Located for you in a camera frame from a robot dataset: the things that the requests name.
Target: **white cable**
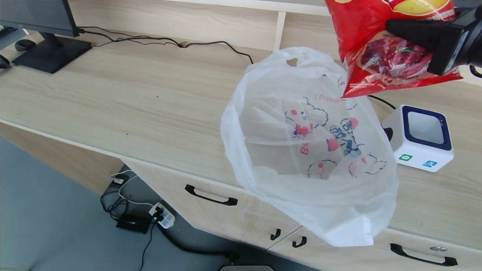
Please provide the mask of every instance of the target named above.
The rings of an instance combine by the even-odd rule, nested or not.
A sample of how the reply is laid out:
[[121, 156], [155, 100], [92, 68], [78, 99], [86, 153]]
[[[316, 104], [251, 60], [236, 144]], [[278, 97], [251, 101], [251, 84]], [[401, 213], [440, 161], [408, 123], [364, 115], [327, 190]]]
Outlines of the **white cable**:
[[[128, 169], [128, 170], [125, 170], [125, 171], [122, 171], [122, 172], [119, 172], [119, 173], [116, 173], [116, 174], [112, 174], [110, 177], [113, 177], [113, 176], [118, 175], [118, 174], [126, 173], [126, 172], [129, 172], [129, 171], [134, 172], [133, 170]], [[119, 191], [118, 191], [119, 197], [127, 200], [128, 202], [130, 202], [130, 203], [132, 203], [132, 204], [149, 205], [149, 206], [151, 206], [151, 207], [154, 207], [154, 205], [152, 205], [152, 204], [150, 204], [150, 203], [135, 202], [135, 201], [131, 201], [131, 200], [127, 199], [126, 197], [122, 196], [122, 194], [121, 194], [122, 188], [124, 188], [124, 186], [126, 186], [127, 183], [130, 182], [132, 179], [137, 178], [137, 177], [139, 177], [139, 176], [136, 175], [136, 176], [128, 179], [128, 180], [125, 182], [125, 184], [123, 184], [123, 185], [119, 188]]]
[[114, 173], [114, 174], [112, 174], [112, 175], [111, 175], [111, 176], [109, 176], [109, 177], [111, 177], [111, 178], [112, 178], [112, 177], [114, 177], [115, 175], [122, 174], [122, 173], [126, 173], [126, 172], [129, 172], [129, 171], [130, 171], [130, 172], [134, 172], [134, 170], [128, 169], [128, 170], [124, 170], [124, 171], [119, 172], [119, 173]]

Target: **black drawer handle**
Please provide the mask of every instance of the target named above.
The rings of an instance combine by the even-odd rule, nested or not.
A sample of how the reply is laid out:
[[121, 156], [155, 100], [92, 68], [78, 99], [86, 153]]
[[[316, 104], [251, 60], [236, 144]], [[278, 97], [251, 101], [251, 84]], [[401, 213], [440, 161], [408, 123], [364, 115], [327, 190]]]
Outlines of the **black drawer handle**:
[[439, 263], [439, 262], [427, 261], [427, 260], [420, 259], [420, 258], [417, 258], [417, 257], [414, 257], [414, 256], [410, 256], [403, 251], [402, 246], [399, 245], [399, 244], [390, 244], [390, 250], [395, 252], [396, 254], [398, 254], [400, 256], [403, 256], [403, 257], [406, 257], [406, 258], [409, 258], [409, 259], [412, 259], [412, 260], [423, 261], [423, 262], [426, 262], [426, 263], [435, 264], [435, 265], [450, 267], [450, 266], [455, 266], [455, 265], [458, 264], [457, 259], [452, 258], [452, 257], [445, 257], [445, 262]]
[[210, 202], [214, 202], [214, 203], [219, 203], [219, 204], [222, 204], [222, 205], [227, 205], [227, 206], [236, 206], [238, 204], [238, 200], [235, 199], [235, 198], [228, 198], [227, 201], [225, 202], [219, 202], [219, 201], [216, 201], [216, 200], [213, 200], [213, 199], [210, 199], [210, 198], [206, 198], [206, 197], [203, 197], [201, 195], [198, 195], [196, 194], [196, 192], [194, 191], [194, 186], [192, 185], [189, 185], [189, 184], [186, 184], [186, 188], [184, 188], [189, 194], [193, 195], [193, 196], [196, 196], [198, 198], [202, 198], [202, 199], [205, 199], [207, 201], [210, 201]]
[[301, 243], [300, 243], [300, 244], [296, 244], [296, 242], [293, 241], [293, 247], [294, 247], [294, 248], [297, 248], [297, 247], [301, 247], [302, 245], [306, 245], [306, 241], [307, 241], [306, 237], [305, 237], [305, 236], [302, 236], [302, 237], [301, 237]]
[[278, 238], [279, 236], [281, 235], [281, 230], [280, 229], [276, 229], [276, 233], [273, 235], [271, 235], [270, 237], [270, 240], [271, 241], [274, 241], [276, 238]]

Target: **blue logo sticker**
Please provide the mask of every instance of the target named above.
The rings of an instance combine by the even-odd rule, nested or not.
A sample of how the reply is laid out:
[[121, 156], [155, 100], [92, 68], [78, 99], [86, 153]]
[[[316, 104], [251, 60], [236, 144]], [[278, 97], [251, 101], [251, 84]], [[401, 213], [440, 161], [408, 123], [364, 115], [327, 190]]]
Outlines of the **blue logo sticker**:
[[437, 162], [428, 160], [427, 162], [425, 162], [425, 163], [423, 164], [423, 166], [426, 166], [426, 167], [434, 167], [436, 164], [437, 164]]

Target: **desk surface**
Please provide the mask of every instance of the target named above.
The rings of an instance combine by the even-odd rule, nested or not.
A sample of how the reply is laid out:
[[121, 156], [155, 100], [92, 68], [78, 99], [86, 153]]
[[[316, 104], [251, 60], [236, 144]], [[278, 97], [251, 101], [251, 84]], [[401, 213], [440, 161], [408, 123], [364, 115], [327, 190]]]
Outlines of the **desk surface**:
[[[82, 35], [103, 42], [102, 37]], [[269, 52], [239, 48], [254, 60]], [[8, 47], [0, 52], [14, 59]], [[54, 75], [21, 67], [0, 78], [0, 122], [117, 157], [238, 185], [224, 155], [221, 114], [249, 60], [223, 45], [93, 48]], [[455, 158], [437, 173], [399, 166], [390, 226], [482, 248], [482, 96], [449, 82], [379, 96], [446, 114]], [[390, 109], [373, 102], [379, 117]]]

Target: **red chip bag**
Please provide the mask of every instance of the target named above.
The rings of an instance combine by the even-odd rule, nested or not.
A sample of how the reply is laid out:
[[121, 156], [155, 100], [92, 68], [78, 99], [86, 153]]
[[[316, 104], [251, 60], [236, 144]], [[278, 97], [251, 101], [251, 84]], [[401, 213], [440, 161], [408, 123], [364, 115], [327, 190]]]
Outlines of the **red chip bag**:
[[432, 53], [385, 31], [388, 19], [455, 18], [453, 0], [326, 0], [348, 65], [343, 98], [423, 87], [461, 79], [454, 68], [443, 76], [427, 72]]

